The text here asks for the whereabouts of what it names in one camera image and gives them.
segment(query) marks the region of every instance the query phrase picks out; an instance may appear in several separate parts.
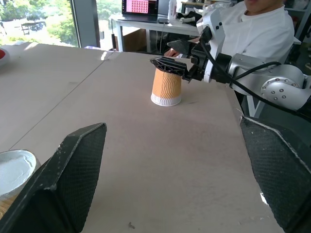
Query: white bottle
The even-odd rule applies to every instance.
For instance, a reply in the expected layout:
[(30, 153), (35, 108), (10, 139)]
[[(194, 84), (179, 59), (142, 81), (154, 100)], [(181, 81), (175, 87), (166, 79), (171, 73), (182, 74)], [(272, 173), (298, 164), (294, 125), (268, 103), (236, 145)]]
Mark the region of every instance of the white bottle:
[(169, 4), (169, 20), (176, 19), (177, 0), (170, 0)]

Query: window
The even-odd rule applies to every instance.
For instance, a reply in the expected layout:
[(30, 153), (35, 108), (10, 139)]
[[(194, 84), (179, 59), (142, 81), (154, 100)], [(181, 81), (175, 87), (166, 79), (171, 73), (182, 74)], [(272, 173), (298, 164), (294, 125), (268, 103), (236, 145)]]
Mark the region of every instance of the window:
[(69, 0), (0, 0), (0, 45), (78, 46)]
[(101, 48), (109, 50), (112, 48), (112, 32), (109, 17), (122, 12), (122, 0), (97, 0), (96, 3)]

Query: laptop screen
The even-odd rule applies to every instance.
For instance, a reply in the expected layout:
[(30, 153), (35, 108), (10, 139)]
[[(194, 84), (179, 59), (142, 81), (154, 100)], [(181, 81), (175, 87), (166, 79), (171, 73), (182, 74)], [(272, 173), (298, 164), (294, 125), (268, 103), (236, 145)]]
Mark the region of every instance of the laptop screen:
[(122, 12), (157, 15), (158, 0), (123, 0)]

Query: laptop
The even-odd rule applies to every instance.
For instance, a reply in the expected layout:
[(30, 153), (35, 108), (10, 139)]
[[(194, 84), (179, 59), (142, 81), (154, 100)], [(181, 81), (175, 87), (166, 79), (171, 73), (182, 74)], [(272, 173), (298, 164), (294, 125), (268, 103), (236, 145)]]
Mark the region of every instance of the laptop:
[(123, 21), (157, 23), (159, 0), (122, 0)]

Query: red object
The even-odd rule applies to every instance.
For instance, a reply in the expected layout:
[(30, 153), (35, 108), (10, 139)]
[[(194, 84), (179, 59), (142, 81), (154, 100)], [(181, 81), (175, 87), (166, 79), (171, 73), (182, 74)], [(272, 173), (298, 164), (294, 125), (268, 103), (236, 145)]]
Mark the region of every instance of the red object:
[(5, 56), (5, 52), (0, 49), (0, 59), (2, 59)]

